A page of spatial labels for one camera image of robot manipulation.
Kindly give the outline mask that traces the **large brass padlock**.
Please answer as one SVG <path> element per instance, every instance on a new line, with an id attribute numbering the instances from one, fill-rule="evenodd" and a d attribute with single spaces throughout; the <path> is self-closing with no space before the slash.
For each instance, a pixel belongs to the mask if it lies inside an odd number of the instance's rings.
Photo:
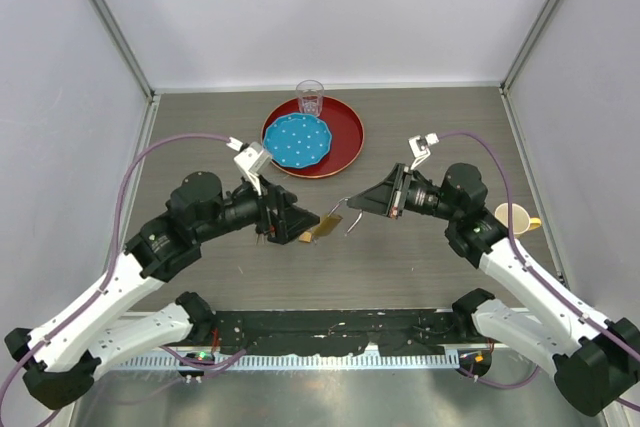
<path id="1" fill-rule="evenodd" d="M 311 239 L 313 241 L 318 241 L 320 238 L 328 237 L 336 229 L 336 227 L 343 220 L 343 217 L 338 214 L 338 210 L 341 207 L 346 207 L 348 201 L 349 201 L 349 197 L 344 197 L 344 198 L 340 199 L 334 205 L 334 207 L 326 215 L 324 215 L 321 218 L 319 224 L 314 227 L 314 229 L 313 229 L 313 231 L 311 233 Z M 363 215 L 364 215 L 364 212 L 362 210 L 359 210 L 355 220 L 345 230 L 345 233 L 344 233 L 345 236 L 348 236 L 349 234 L 351 234 L 353 232 L 353 230 L 356 228 L 356 226 L 361 221 Z"/>

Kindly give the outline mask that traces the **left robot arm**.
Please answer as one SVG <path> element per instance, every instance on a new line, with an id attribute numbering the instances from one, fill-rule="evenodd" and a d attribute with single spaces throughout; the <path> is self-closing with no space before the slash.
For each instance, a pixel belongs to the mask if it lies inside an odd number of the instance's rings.
<path id="1" fill-rule="evenodd" d="M 182 341 L 205 344 L 216 317 L 194 292 L 121 330 L 112 324 L 197 262 L 209 240 L 253 226 L 268 241 L 285 245 L 319 221 L 318 215 L 298 207 L 295 194 L 266 179 L 257 186 L 243 180 L 225 192 L 217 175 L 190 174 L 171 193 L 165 212 L 125 244 L 112 272 L 48 323 L 6 335 L 7 349 L 25 370 L 27 391 L 46 408 L 59 410 L 131 357 Z"/>

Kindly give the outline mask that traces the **small brass padlock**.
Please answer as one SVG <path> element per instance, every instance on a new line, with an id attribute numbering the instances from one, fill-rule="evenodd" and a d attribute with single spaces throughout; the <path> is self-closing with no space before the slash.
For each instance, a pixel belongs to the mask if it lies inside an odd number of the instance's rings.
<path id="1" fill-rule="evenodd" d="M 306 231 L 298 237 L 298 240 L 303 243 L 311 243 L 314 241 L 313 233 L 310 231 Z"/>

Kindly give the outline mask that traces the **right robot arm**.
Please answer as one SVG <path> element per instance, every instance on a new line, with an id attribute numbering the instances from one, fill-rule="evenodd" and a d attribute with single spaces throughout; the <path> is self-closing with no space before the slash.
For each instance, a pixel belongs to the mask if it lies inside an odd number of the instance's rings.
<path id="1" fill-rule="evenodd" d="M 527 310 L 518 313 L 476 289 L 453 305 L 455 336 L 505 344 L 546 372 L 572 407 L 595 416 L 638 384 L 639 329 L 626 318 L 612 321 L 541 267 L 486 208 L 487 193 L 480 171 L 470 164 L 450 166 L 439 185 L 397 164 L 347 205 L 393 219 L 410 211 L 446 221 L 452 250 Z"/>

